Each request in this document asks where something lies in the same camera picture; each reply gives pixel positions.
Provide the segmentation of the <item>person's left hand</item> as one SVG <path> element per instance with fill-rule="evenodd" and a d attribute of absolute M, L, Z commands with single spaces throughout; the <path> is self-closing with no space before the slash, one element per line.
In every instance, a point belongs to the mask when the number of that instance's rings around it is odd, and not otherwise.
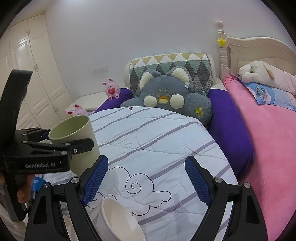
<path fill-rule="evenodd" d="M 17 197 L 17 200 L 19 203 L 26 203 L 30 200 L 31 185 L 33 183 L 33 180 L 34 180 L 34 175 L 27 175 L 26 181 L 18 189 L 18 191 L 15 192 L 15 196 Z"/>

